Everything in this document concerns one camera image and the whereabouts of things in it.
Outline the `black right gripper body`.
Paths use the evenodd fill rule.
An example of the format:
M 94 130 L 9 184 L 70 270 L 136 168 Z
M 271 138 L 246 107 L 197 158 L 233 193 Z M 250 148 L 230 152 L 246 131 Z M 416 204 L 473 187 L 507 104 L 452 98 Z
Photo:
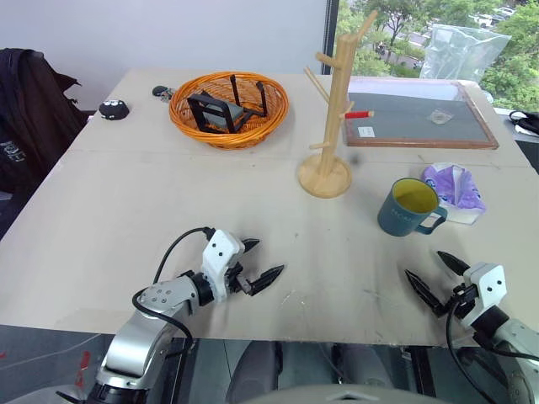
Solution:
M 450 299 L 444 305 L 442 314 L 449 314 L 455 306 L 454 315 L 457 319 L 463 319 L 474 307 L 478 298 L 478 288 L 474 284 L 459 284 L 452 290 Z

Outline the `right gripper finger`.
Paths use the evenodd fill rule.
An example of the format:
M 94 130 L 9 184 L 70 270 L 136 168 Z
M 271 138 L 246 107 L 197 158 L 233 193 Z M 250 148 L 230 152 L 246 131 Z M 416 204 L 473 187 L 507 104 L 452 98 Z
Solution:
M 415 273 L 405 269 L 404 273 L 416 295 L 431 309 L 436 316 L 447 313 L 446 305 L 438 300 L 429 286 Z
M 467 263 L 451 253 L 438 251 L 437 255 L 440 257 L 442 262 L 458 276 L 463 276 L 463 274 L 470 268 Z

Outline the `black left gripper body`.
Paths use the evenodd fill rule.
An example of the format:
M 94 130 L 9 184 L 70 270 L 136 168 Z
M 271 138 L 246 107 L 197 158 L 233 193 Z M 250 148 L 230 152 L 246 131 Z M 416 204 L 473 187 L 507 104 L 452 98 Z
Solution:
M 229 294 L 242 291 L 245 295 L 251 295 L 253 292 L 252 283 L 243 275 L 243 266 L 240 263 L 226 271 L 225 280 Z

